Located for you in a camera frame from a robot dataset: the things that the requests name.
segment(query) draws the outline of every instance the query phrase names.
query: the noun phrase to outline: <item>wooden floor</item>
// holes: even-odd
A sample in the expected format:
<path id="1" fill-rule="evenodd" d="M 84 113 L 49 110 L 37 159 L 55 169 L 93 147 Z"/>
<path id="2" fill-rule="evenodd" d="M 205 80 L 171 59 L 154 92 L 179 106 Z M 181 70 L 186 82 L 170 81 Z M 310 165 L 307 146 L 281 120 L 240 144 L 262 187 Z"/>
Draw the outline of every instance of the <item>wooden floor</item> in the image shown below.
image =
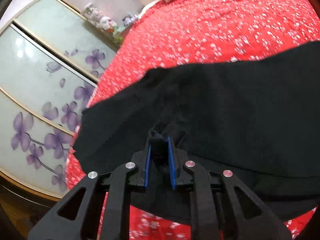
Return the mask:
<path id="1" fill-rule="evenodd" d="M 27 238 L 28 233 L 32 227 L 30 217 L 33 214 L 31 213 L 31 211 L 27 210 L 22 205 L 19 205 L 18 203 L 15 203 L 12 200 L 8 199 L 5 194 L 0 194 L 0 204 L 9 217 L 10 221 L 19 231 L 19 233 L 24 238 Z"/>

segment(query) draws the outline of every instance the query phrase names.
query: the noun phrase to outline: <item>bed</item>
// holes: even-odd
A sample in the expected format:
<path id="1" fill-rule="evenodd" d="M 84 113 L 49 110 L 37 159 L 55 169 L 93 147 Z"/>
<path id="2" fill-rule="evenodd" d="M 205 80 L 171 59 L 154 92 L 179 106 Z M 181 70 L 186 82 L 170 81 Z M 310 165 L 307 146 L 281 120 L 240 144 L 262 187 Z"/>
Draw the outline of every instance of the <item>bed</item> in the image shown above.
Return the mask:
<path id="1" fill-rule="evenodd" d="M 308 0 L 174 0 L 157 2 L 133 26 L 88 106 L 136 82 L 150 68 L 185 63 L 259 60 L 320 40 Z M 66 183 L 85 174 L 70 151 Z M 316 209 L 287 221 L 295 238 Z M 190 227 L 131 207 L 131 239 L 190 239 Z"/>

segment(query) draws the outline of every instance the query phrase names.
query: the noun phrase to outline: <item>purple flower print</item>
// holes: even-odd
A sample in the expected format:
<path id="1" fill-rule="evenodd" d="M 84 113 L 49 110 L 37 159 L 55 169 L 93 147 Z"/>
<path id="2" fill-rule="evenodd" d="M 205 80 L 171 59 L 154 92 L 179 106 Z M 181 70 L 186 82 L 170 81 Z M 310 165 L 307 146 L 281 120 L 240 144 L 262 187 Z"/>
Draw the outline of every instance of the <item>purple flower print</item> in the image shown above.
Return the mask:
<path id="1" fill-rule="evenodd" d="M 19 112 L 13 120 L 13 128 L 17 132 L 11 139 L 11 147 L 16 150 L 19 143 L 21 149 L 26 152 L 30 145 L 30 135 L 26 131 L 33 127 L 33 116 L 29 114 L 25 120 L 23 120 L 22 112 Z"/>
<path id="2" fill-rule="evenodd" d="M 69 57 L 69 52 L 65 51 L 63 55 L 65 55 L 66 57 Z M 54 73 L 54 72 L 58 71 L 60 68 L 62 68 L 62 65 L 56 61 L 53 61 L 53 62 L 47 63 L 46 71 L 48 71 L 50 73 Z"/>
<path id="3" fill-rule="evenodd" d="M 74 91 L 74 97 L 76 100 L 83 99 L 82 107 L 85 108 L 88 104 L 90 97 L 92 96 L 94 86 L 90 85 L 86 81 L 84 87 L 77 87 Z"/>
<path id="4" fill-rule="evenodd" d="M 71 53 L 70 53 L 70 56 L 74 56 L 75 54 L 78 53 L 78 50 L 77 49 L 74 49 Z M 69 52 L 65 51 L 64 54 L 66 57 L 69 57 Z"/>
<path id="5" fill-rule="evenodd" d="M 102 67 L 99 60 L 105 59 L 105 57 L 106 56 L 104 55 L 103 52 L 99 53 L 98 49 L 94 49 L 92 51 L 92 55 L 89 55 L 85 58 L 85 62 L 87 64 L 92 64 L 92 69 L 98 69 L 99 67 Z"/>
<path id="6" fill-rule="evenodd" d="M 70 53 L 70 56 L 74 56 L 75 54 L 78 53 L 78 50 L 77 49 L 74 49 L 71 53 Z"/>
<path id="7" fill-rule="evenodd" d="M 93 75 L 93 76 L 95 76 L 95 77 L 97 77 L 97 78 L 100 78 L 101 75 L 102 75 L 102 73 L 99 73 L 99 72 L 96 71 L 96 70 L 92 70 L 92 71 L 90 72 L 90 74 Z"/>
<path id="8" fill-rule="evenodd" d="M 61 165 L 57 165 L 54 172 L 56 175 L 52 176 L 51 183 L 52 185 L 59 184 L 60 191 L 64 192 L 67 189 L 67 185 L 63 167 Z"/>
<path id="9" fill-rule="evenodd" d="M 58 117 L 58 108 L 54 107 L 51 109 L 51 102 L 46 102 L 42 107 L 43 117 L 54 120 Z"/>
<path id="10" fill-rule="evenodd" d="M 73 132 L 76 130 L 76 127 L 78 125 L 78 115 L 73 111 L 77 108 L 77 106 L 77 103 L 75 101 L 72 101 L 70 105 L 65 104 L 62 107 L 62 111 L 65 113 L 65 115 L 61 117 L 61 122 L 63 124 L 66 123 L 68 125 L 68 128 Z"/>
<path id="11" fill-rule="evenodd" d="M 66 83 L 66 80 L 64 78 L 61 78 L 59 81 L 60 87 L 63 88 L 65 83 Z"/>
<path id="12" fill-rule="evenodd" d="M 54 149 L 54 158 L 60 159 L 64 155 L 62 144 L 70 144 L 72 136 L 54 128 L 54 134 L 48 133 L 44 137 L 44 147 L 47 150 Z"/>
<path id="13" fill-rule="evenodd" d="M 43 155 L 43 149 L 41 146 L 37 148 L 35 144 L 32 144 L 29 150 L 31 154 L 27 156 L 27 163 L 29 165 L 34 164 L 36 170 L 38 170 L 41 167 L 41 161 L 39 160 L 39 157 Z"/>

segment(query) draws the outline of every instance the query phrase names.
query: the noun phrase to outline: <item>plush toy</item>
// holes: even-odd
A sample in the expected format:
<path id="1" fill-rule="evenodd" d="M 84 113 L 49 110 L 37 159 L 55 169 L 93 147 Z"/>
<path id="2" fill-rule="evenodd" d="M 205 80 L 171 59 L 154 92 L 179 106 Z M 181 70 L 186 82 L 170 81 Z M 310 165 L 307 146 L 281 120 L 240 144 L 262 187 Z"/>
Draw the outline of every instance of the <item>plush toy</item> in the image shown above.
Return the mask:
<path id="1" fill-rule="evenodd" d="M 100 19 L 100 22 L 99 24 L 97 25 L 98 28 L 100 29 L 104 29 L 105 31 L 106 30 L 109 30 L 113 27 L 116 27 L 117 24 L 111 20 L 111 18 L 107 17 L 107 16 L 104 16 Z"/>
<path id="2" fill-rule="evenodd" d="M 97 26 L 97 24 L 99 24 L 102 17 L 103 17 L 102 12 L 100 12 L 97 8 L 92 8 L 92 13 L 89 16 L 89 22 Z"/>
<path id="3" fill-rule="evenodd" d="M 86 18 L 89 18 L 92 14 L 93 6 L 92 3 L 89 2 L 85 7 L 84 10 L 81 12 L 81 15 L 85 16 Z"/>
<path id="4" fill-rule="evenodd" d="M 131 23 L 134 23 L 136 20 L 138 20 L 138 15 L 133 16 L 132 13 L 128 13 L 128 15 L 122 19 L 124 26 L 130 25 Z"/>

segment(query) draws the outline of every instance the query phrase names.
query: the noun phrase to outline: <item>red bedspread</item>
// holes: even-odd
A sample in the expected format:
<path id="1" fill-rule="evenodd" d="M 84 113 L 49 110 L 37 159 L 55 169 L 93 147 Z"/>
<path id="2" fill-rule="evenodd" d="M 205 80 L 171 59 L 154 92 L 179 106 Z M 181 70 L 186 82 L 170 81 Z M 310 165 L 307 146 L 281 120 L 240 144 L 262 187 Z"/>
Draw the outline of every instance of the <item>red bedspread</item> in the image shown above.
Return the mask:
<path id="1" fill-rule="evenodd" d="M 157 3 L 132 28 L 89 103 L 111 97 L 150 68 L 191 62 L 258 60 L 320 40 L 308 0 L 175 0 Z M 71 150 L 66 179 L 83 178 Z M 286 222 L 293 238 L 315 210 Z M 131 207 L 131 239 L 190 239 L 190 227 Z"/>

